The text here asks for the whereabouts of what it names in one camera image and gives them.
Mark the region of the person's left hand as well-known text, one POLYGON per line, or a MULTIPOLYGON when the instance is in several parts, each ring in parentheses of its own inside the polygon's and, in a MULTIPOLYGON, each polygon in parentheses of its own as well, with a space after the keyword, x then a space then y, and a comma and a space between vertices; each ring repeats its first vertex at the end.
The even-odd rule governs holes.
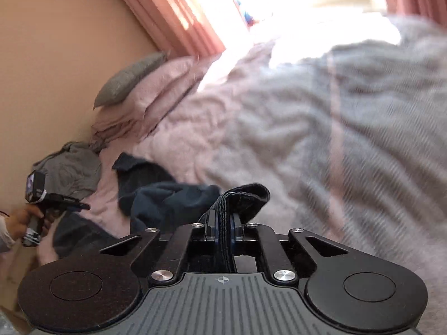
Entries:
POLYGON ((10 216, 1 216, 1 253, 9 251, 27 232, 32 218, 44 219, 42 236, 45 237, 54 222, 54 212, 43 214, 38 206, 26 204, 14 209, 10 216))

